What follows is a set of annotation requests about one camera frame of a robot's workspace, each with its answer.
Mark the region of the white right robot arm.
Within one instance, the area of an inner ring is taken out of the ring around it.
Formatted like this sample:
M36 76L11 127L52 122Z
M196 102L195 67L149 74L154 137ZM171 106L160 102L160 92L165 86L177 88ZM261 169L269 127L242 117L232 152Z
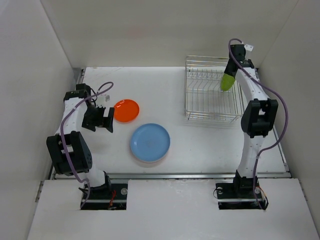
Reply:
M238 83L247 101L240 120L244 134L242 156L231 185L232 193L243 197L258 181L256 161L265 137L273 129L279 104L265 93L252 61L246 58L247 51L252 51L253 47L243 43L230 44L228 50L229 60L220 89L227 92Z

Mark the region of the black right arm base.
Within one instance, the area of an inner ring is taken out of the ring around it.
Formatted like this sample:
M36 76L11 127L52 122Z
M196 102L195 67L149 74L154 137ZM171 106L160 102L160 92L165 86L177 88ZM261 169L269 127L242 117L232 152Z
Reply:
M269 200L259 186L236 191L231 182L215 184L213 196L217 199L219 210L263 210L269 206Z

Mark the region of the green plate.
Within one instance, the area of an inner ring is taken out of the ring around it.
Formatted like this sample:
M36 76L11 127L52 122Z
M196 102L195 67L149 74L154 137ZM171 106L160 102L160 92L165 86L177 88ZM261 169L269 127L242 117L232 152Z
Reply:
M220 82L220 89L227 92L234 85L236 79L234 76L224 73Z

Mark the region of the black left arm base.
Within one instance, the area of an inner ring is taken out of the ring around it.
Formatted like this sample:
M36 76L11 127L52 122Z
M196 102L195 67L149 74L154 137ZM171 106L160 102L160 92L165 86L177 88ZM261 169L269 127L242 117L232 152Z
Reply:
M87 198L88 187L79 188L82 192L80 202L81 210L90 211L122 211L127 209L128 184L113 183L111 188L91 187L89 197Z

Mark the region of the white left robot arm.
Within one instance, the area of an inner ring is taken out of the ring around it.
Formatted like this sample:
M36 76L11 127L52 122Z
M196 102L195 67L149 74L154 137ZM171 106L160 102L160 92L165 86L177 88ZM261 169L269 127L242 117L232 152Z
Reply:
M106 103L110 99L107 92L114 86L109 81L97 91L81 83L75 90L68 91L64 98L64 112L56 133L47 137L46 146L57 174L75 176L84 184L85 194L96 193L100 198L111 195L112 184L109 176L99 170L93 161L91 151L81 133L82 130L95 132L98 128L112 133L115 109L110 107L105 114Z

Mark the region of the blue plate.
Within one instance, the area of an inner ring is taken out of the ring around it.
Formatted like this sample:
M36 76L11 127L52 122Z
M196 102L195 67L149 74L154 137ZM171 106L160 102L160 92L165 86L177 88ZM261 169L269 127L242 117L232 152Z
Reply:
M143 163L156 163L168 152L171 139L168 131L156 123L139 126L129 142L132 154Z

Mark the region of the orange plate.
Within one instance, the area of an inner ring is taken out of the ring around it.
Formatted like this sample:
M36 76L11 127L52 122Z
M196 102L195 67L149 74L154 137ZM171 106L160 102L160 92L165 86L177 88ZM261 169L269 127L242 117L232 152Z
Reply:
M120 123L135 120L140 113L140 106L132 99L123 99L114 105L114 119Z

